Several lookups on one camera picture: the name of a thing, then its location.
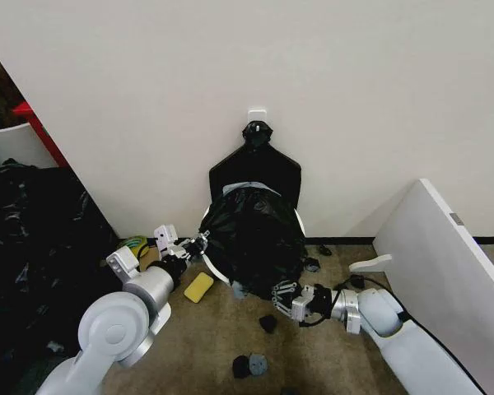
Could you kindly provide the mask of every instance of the green yellow object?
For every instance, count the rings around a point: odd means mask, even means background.
[[[190,283],[187,289],[184,290],[184,295],[194,303],[198,303],[212,284],[214,284],[214,279],[208,274],[201,272],[194,278],[194,281]]]
[[[137,253],[139,252],[139,249],[143,246],[146,245],[144,249],[141,251],[141,256],[144,257],[145,254],[148,252],[150,249],[148,247],[148,239],[145,236],[133,236],[130,237],[129,239],[124,240],[119,247],[123,247],[126,245],[128,248],[132,250],[133,255],[137,257]]]

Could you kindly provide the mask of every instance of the cable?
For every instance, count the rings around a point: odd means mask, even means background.
[[[449,348],[447,346],[445,346],[443,344],[443,342],[441,340],[439,340],[436,335],[434,335],[432,332],[430,332],[428,329],[426,329],[426,327],[424,325],[422,325],[421,323],[419,323],[419,321],[417,321],[407,310],[406,310],[406,307],[404,307],[404,304],[398,299],[397,296],[395,296],[395,294],[389,290],[388,288],[386,288],[384,285],[382,285],[380,282],[372,279],[372,278],[369,278],[369,277],[364,277],[364,276],[361,276],[361,275],[356,275],[356,274],[352,274],[350,276],[350,279],[352,278],[361,278],[362,280],[365,280],[365,281],[368,281],[368,282],[371,282],[377,286],[379,286],[380,288],[382,288],[383,290],[386,290],[386,292],[388,292],[390,295],[392,295],[392,297],[397,301],[397,303],[399,303],[399,305],[403,308],[404,310],[404,313],[408,316],[409,319],[411,319],[418,327],[420,327],[423,331],[426,332],[426,334],[428,336],[430,336],[432,339],[434,339],[434,341],[439,344],[441,346],[441,348],[443,350],[445,350],[448,355],[455,361],[456,364],[458,364],[458,366],[463,370],[463,372],[468,376],[468,378],[473,382],[473,384],[476,386],[476,388],[484,395],[487,395],[487,393],[483,390],[483,388],[481,387],[481,385],[479,385],[479,383],[475,380],[475,378],[470,374],[470,372],[468,372],[467,368],[464,367],[464,365],[459,361],[459,359],[457,358],[457,356],[455,356],[452,351],[449,350]]]
[[[311,328],[311,327],[316,327],[320,323],[323,323],[327,318],[331,317],[331,312],[333,311],[335,304],[337,303],[338,297],[343,291],[344,285],[350,280],[348,278],[347,280],[341,282],[340,284],[337,284],[333,289],[337,290],[337,294],[335,295],[335,299],[333,299],[333,302],[331,302],[331,305],[329,306],[329,309],[322,314],[322,317],[314,321],[313,323],[307,323],[306,321],[301,321],[298,323],[298,326],[301,328]]]
[[[146,247],[153,247],[156,243],[157,237],[147,237],[147,242],[141,246],[137,251],[137,260],[141,258],[141,253]]]

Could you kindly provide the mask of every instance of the beige carpet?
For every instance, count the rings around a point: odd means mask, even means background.
[[[373,258],[371,246],[331,246],[332,257],[320,257],[319,273],[305,272],[302,284],[334,286],[347,278],[349,264]],[[152,250],[146,260],[150,260]],[[170,298],[172,317],[147,355],[131,369],[115,365],[105,380],[105,394],[249,394],[278,395],[282,387],[305,394],[398,394],[401,384],[367,335],[349,335],[341,323],[315,328],[296,323],[255,296],[234,299],[231,289],[215,282],[199,304],[183,290],[207,269],[192,266]],[[383,276],[377,280],[385,282]],[[273,314],[278,325],[267,334],[258,319]],[[265,354],[269,369],[259,377],[234,379],[232,361],[241,354]]]

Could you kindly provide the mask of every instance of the black trash bag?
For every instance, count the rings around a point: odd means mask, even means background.
[[[271,299],[277,283],[298,281],[304,269],[305,236],[293,206],[265,188],[236,188],[221,195],[203,218],[210,232],[206,255],[231,283]]]
[[[50,348],[66,356],[78,352],[84,311],[105,293],[120,290],[111,270],[100,266],[117,243],[70,169],[5,162],[0,168],[0,372],[12,378],[23,363]]]

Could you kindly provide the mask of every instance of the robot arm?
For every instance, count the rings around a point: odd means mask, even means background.
[[[206,235],[176,244],[174,226],[156,230],[161,261],[139,272],[139,261],[128,247],[112,253],[106,262],[123,282],[94,302],[78,329],[81,351],[57,366],[44,381],[39,395],[100,394],[100,385],[114,362],[130,367],[150,349],[155,335],[170,318],[170,292],[191,260],[203,254]]]
[[[356,293],[343,289],[343,284],[330,290],[319,284],[300,288],[297,283],[284,282],[273,288],[273,304],[302,327],[326,318],[344,322],[349,333],[358,334],[362,327],[410,394],[483,393],[442,343],[387,290],[370,288]],[[306,322],[312,313],[322,318]]]

